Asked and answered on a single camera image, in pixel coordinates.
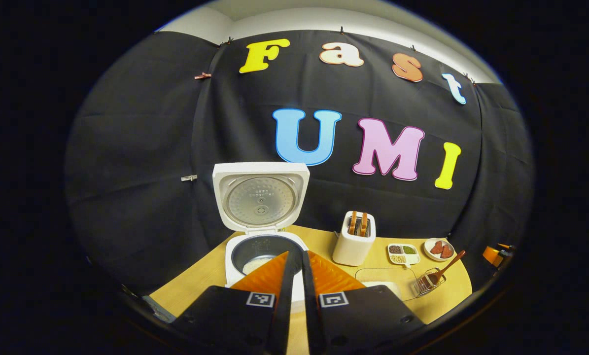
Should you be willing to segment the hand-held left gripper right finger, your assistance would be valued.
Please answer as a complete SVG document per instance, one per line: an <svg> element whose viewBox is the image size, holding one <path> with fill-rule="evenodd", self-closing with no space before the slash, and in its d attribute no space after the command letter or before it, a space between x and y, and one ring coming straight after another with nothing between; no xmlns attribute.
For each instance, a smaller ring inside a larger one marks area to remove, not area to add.
<svg viewBox="0 0 589 355"><path fill-rule="evenodd" d="M381 355L425 324L386 285L366 287L312 251L302 256L312 355Z"/></svg>

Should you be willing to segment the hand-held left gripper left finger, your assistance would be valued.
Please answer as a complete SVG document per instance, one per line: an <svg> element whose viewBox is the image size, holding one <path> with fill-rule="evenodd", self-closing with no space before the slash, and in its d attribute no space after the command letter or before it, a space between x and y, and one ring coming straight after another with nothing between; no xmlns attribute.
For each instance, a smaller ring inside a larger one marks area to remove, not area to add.
<svg viewBox="0 0 589 355"><path fill-rule="evenodd" d="M286 251L231 287L206 288L171 328L201 355L283 355L298 261Z"/></svg>

